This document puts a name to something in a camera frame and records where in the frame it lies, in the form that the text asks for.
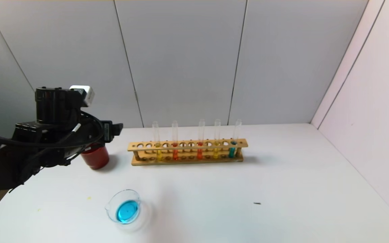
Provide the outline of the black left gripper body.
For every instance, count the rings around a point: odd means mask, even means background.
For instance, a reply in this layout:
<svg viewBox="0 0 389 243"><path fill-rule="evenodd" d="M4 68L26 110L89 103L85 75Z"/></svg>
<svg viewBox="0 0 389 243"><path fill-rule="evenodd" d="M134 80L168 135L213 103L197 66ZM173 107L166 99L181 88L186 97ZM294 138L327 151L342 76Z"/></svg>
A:
<svg viewBox="0 0 389 243"><path fill-rule="evenodd" d="M100 127L95 120L86 120L82 124L82 141L92 140L99 135L99 128L101 128L102 136L92 144L105 144L113 141L112 122L110 120L102 120Z"/></svg>

